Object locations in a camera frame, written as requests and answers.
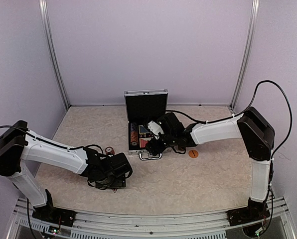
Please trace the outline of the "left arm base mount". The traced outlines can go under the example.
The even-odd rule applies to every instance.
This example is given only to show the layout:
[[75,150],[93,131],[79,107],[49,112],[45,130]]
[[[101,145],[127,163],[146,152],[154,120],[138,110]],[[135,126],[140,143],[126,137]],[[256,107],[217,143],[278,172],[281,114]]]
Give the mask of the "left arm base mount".
[[53,205],[51,193],[46,189],[46,205],[42,207],[33,207],[33,218],[45,222],[57,224],[59,226],[73,227],[76,212],[73,210],[58,208]]

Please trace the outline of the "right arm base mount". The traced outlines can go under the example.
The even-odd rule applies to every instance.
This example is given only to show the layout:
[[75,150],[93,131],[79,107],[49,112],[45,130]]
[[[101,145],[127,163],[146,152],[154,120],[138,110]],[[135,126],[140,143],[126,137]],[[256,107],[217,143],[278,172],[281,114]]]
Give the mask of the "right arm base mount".
[[228,210],[226,214],[231,227],[255,222],[271,216],[267,199],[263,202],[255,202],[250,198],[246,207]]

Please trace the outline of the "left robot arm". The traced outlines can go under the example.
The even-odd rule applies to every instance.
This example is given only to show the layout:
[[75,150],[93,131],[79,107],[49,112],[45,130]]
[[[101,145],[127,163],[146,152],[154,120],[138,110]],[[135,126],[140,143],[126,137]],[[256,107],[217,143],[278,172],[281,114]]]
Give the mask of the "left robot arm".
[[50,222],[58,218],[59,211],[53,206],[51,194],[26,166],[27,161],[71,171],[99,190],[125,188],[126,179],[133,173],[124,153],[109,156],[96,144],[78,147],[60,144],[29,130],[23,120],[1,125],[0,129],[3,128],[6,132],[0,136],[0,176],[8,178],[34,210]]

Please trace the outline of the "orange chip stack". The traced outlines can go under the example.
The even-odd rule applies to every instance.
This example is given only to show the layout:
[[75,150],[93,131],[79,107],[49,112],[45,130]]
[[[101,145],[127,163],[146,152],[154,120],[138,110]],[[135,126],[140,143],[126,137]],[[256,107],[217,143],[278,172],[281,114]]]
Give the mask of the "orange chip stack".
[[115,155],[115,151],[114,151],[114,149],[111,146],[108,146],[108,147],[105,148],[105,153],[107,155],[110,155],[110,156],[114,156]]

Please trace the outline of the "blue playing card deck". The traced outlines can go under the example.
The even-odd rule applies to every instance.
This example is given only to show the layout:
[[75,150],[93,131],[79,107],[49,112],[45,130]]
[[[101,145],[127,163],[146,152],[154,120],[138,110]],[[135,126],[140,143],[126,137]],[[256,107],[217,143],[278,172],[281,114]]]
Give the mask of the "blue playing card deck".
[[149,132],[143,125],[139,125],[139,136],[140,138],[150,138],[151,132]]

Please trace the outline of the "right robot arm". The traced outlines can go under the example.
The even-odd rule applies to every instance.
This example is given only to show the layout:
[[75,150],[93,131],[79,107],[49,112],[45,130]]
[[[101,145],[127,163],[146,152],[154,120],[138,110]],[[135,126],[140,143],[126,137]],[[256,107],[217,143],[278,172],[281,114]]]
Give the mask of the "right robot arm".
[[153,156],[162,154],[168,148],[183,153],[211,142],[239,140],[243,143],[252,163],[252,186],[244,217],[254,221],[263,211],[272,180],[273,149],[275,131],[267,120],[254,108],[214,121],[196,121],[184,126],[174,111],[169,111],[147,124],[152,139],[146,150]]

